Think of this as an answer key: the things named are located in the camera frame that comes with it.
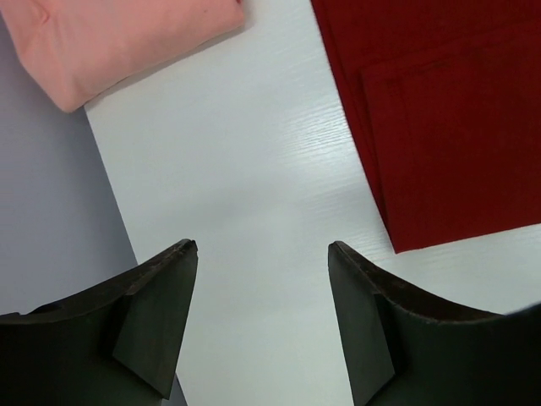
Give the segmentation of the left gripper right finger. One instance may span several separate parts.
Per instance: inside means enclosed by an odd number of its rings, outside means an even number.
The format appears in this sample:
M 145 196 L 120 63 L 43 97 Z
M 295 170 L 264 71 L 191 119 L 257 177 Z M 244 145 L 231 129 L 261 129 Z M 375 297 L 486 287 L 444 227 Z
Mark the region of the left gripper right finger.
M 328 248 L 356 405 L 537 405 L 540 308 L 507 315 L 443 299 L 347 244 Z

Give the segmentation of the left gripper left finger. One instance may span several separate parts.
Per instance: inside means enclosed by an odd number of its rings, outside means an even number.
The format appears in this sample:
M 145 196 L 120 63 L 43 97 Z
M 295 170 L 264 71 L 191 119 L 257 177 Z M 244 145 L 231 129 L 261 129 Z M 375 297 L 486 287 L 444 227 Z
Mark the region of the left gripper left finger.
M 2 404 L 184 403 L 176 369 L 197 267 L 184 239 L 77 294 L 2 315 Z

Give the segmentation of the red t shirt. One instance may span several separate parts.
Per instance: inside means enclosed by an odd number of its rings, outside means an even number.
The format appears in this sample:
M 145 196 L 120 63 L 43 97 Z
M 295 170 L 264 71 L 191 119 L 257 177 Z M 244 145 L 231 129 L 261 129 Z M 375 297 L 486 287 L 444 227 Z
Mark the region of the red t shirt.
M 539 2 L 313 10 L 395 252 L 539 223 Z

